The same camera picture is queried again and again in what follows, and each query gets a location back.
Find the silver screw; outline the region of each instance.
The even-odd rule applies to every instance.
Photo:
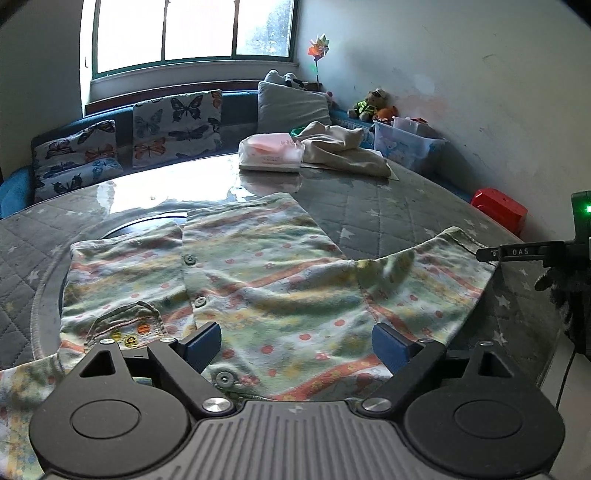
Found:
[[[221,413],[232,408],[232,402],[227,398],[213,397],[203,402],[203,408],[211,413]]]
[[[361,404],[361,406],[364,410],[379,413],[391,409],[392,402],[387,398],[368,398]]]

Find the plastic storage box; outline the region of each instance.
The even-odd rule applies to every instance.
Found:
[[[392,160],[409,170],[421,175],[435,171],[441,158],[441,151],[446,140],[428,125],[407,119],[394,119],[394,124],[403,128],[375,122],[375,146],[385,158]],[[424,137],[407,130],[415,130]]]

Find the quilted gray tablecloth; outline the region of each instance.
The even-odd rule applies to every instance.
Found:
[[[70,244],[141,218],[289,192],[353,259],[412,247],[454,225],[485,245],[517,241],[447,190],[394,171],[398,181],[307,168],[300,176],[239,174],[229,155],[121,177],[0,220],[0,369],[56,351]],[[547,295],[534,292],[541,272],[536,263],[500,265],[451,347],[492,339],[539,383],[561,331]]]

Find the butterfly print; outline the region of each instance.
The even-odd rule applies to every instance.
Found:
[[[49,144],[49,150],[47,150],[47,155],[45,159],[48,160],[51,157],[55,157],[57,155],[65,155],[67,153],[74,153],[72,147],[70,146],[69,140],[58,140],[57,142],[52,142]]]
[[[90,136],[100,130],[102,132],[107,132],[108,134],[115,133],[115,122],[113,120],[107,120],[105,122],[100,122],[96,125],[91,125],[90,127],[84,129],[82,131],[82,135],[78,137],[78,145],[84,143],[86,140],[90,138]]]
[[[96,149],[91,148],[84,152],[84,158],[86,163],[98,160],[99,158],[115,158],[115,149],[111,144],[106,144],[104,147]]]
[[[50,178],[55,177],[56,175],[60,174],[64,170],[70,170],[71,168],[76,168],[77,166],[78,166],[78,163],[75,163],[72,161],[68,161],[66,163],[60,163],[59,165],[53,165],[53,166],[51,166],[49,171],[45,175],[43,175],[43,178],[50,179]]]
[[[162,121],[162,114],[164,110],[158,110],[154,115],[150,117],[150,120],[144,120],[140,116],[134,118],[135,132],[138,138],[144,138],[146,133],[150,135],[156,135],[160,132],[159,123]]]
[[[199,140],[200,138],[203,138],[203,134],[207,130],[209,130],[209,125],[202,125],[195,130],[187,129],[183,131],[176,130],[174,132],[168,132],[168,136],[176,138],[179,142],[184,142],[185,140]]]
[[[103,174],[106,168],[119,168],[119,164],[115,160],[96,160],[92,163],[92,179],[97,181]]]
[[[52,185],[53,191],[56,193],[61,194],[72,192],[82,187],[82,177],[80,177],[80,174],[76,175],[75,177],[72,177],[72,181],[70,183],[66,182],[65,186],[59,181],[53,183]]]
[[[164,137],[162,137],[162,138],[159,138],[158,140],[154,140],[152,143],[149,143],[149,144],[135,145],[134,146],[135,158],[137,158],[138,160],[141,160],[142,157],[144,155],[146,155],[146,153],[148,154],[148,157],[151,157],[152,154],[161,157],[162,155],[164,155],[164,152],[166,152],[166,147],[164,146],[165,142],[166,142],[166,139]]]
[[[221,92],[212,92],[213,97],[213,106],[219,110],[222,106],[222,93]]]
[[[208,118],[207,121],[213,127],[213,133],[217,134],[220,131],[220,120],[217,118]]]
[[[185,106],[178,98],[171,98],[170,104],[173,106],[173,122],[180,122],[183,116],[191,115],[194,120],[201,118],[199,106],[203,101],[203,95],[197,95],[191,103]]]

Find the stuffed toy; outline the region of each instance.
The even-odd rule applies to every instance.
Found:
[[[357,103],[349,110],[349,118],[359,118],[362,122],[371,122],[374,115],[388,106],[387,94],[382,89],[369,92],[365,100]]]
[[[378,110],[374,115],[374,120],[391,125],[393,116],[398,116],[398,109],[392,105]]]
[[[286,73],[283,77],[279,75],[277,70],[271,70],[267,73],[265,81],[269,83],[275,83],[276,85],[285,85],[290,88],[296,88],[298,90],[305,90],[306,86],[304,82],[298,80],[295,73]]]
[[[332,92],[324,92],[322,95],[324,95],[324,97],[326,98],[326,103],[329,104],[329,110],[336,108],[336,102],[333,98]]]

